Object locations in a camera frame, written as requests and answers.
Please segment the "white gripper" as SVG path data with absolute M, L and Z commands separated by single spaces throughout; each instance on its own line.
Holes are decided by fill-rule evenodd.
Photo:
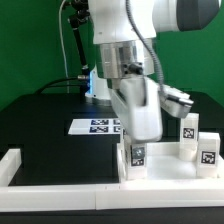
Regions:
M 162 137 L 158 85 L 148 77 L 122 79 L 111 90 L 113 110 L 133 142 L 156 142 Z M 144 144 L 132 145 L 132 158 L 144 159 Z

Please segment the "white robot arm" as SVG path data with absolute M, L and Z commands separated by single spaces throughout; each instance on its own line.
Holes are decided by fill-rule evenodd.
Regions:
M 222 0 L 88 0 L 93 43 L 101 54 L 103 77 L 111 81 L 114 112 L 130 137 L 131 161 L 146 157 L 145 144 L 162 137 L 161 112 L 184 118 L 193 102 L 164 84 L 151 41 L 158 32 L 206 27 Z

